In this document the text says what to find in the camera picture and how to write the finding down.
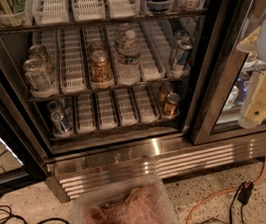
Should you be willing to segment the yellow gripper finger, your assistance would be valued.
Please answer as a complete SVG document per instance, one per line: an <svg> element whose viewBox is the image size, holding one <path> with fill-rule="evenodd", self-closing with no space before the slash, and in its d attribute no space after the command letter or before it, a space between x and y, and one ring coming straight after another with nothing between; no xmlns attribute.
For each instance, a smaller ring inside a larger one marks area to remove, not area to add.
<svg viewBox="0 0 266 224"><path fill-rule="evenodd" d="M245 129L259 126L266 119L266 70L254 71L248 81L238 124Z"/></svg>
<svg viewBox="0 0 266 224"><path fill-rule="evenodd" d="M249 36L240 41L239 44L236 46L236 49L246 53L256 51L259 31L260 26L257 27Z"/></svg>

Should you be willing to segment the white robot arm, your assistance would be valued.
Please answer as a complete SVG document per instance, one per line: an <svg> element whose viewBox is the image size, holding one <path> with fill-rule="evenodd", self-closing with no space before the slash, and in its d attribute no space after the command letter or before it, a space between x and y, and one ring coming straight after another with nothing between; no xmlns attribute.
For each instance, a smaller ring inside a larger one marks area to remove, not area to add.
<svg viewBox="0 0 266 224"><path fill-rule="evenodd" d="M236 47L242 52L257 53L258 58L266 63L266 19L247 38ZM238 124L246 129L260 125L266 119L266 70L254 72L248 81L244 104L240 109Z"/></svg>

